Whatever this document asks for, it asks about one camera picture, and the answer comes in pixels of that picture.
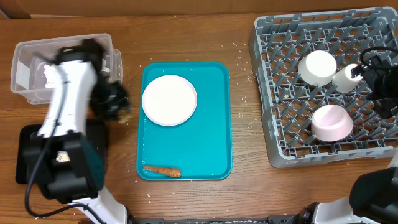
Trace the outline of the white paper cup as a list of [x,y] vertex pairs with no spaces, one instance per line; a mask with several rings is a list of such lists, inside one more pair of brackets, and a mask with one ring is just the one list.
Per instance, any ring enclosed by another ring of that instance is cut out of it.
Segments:
[[336,85],[336,91],[340,93],[349,93],[356,88],[358,83],[363,79],[361,75],[352,77],[352,70],[357,67],[357,64],[349,64],[345,68],[337,72],[333,79],[332,84]]

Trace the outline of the large white pink-rimmed plate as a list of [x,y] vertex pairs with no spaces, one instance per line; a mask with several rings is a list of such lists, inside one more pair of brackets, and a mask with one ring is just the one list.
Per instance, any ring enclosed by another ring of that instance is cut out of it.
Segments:
[[194,86],[178,75],[163,75],[152,80],[141,98],[145,115],[161,126],[177,126],[186,122],[195,112],[197,103]]

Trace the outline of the white tissue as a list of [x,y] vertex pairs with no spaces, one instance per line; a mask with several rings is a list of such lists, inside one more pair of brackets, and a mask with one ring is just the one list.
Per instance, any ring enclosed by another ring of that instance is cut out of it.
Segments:
[[44,75],[46,88],[55,88],[60,83],[60,76],[54,65],[44,65]]

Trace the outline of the pale green bowl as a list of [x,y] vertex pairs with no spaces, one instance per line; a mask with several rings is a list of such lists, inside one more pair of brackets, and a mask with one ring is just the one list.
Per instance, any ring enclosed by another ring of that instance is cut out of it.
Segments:
[[336,60],[332,54],[316,50],[301,59],[298,72],[301,79],[309,85],[324,86],[332,81],[336,68]]

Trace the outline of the small pink bowl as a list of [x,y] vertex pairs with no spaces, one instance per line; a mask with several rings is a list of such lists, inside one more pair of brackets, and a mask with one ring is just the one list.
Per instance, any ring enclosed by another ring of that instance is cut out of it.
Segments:
[[318,140],[339,141],[353,130],[353,120],[342,106],[325,105],[312,114],[311,130]]

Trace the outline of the orange carrot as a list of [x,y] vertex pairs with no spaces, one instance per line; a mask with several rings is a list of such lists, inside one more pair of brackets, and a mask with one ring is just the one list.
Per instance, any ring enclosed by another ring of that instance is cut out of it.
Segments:
[[182,176],[182,172],[179,169],[171,167],[143,166],[143,169],[167,177],[180,178]]

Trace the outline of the brown granola bar piece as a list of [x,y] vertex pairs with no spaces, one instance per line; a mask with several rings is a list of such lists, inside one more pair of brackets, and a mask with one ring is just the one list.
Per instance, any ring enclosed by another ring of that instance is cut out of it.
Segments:
[[129,115],[125,115],[125,116],[122,116],[122,117],[120,118],[119,122],[120,122],[120,123],[126,123],[126,122],[129,121],[129,119],[130,119],[130,116],[129,116]]

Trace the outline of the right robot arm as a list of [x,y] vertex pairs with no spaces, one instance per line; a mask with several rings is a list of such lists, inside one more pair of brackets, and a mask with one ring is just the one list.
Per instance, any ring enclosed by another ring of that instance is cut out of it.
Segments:
[[[371,89],[366,98],[383,119],[397,114],[397,66],[375,55],[353,69]],[[364,174],[348,197],[329,203],[315,202],[287,223],[397,223],[397,155],[387,169]]]

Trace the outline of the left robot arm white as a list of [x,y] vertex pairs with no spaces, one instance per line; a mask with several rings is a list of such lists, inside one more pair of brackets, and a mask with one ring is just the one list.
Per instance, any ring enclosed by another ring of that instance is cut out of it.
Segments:
[[45,218],[71,208],[93,223],[133,223],[129,209],[105,186],[106,162],[86,136],[86,113],[122,121],[128,93],[103,76],[104,48],[95,39],[59,49],[53,59],[57,82],[46,119],[22,151],[27,165],[24,206]]

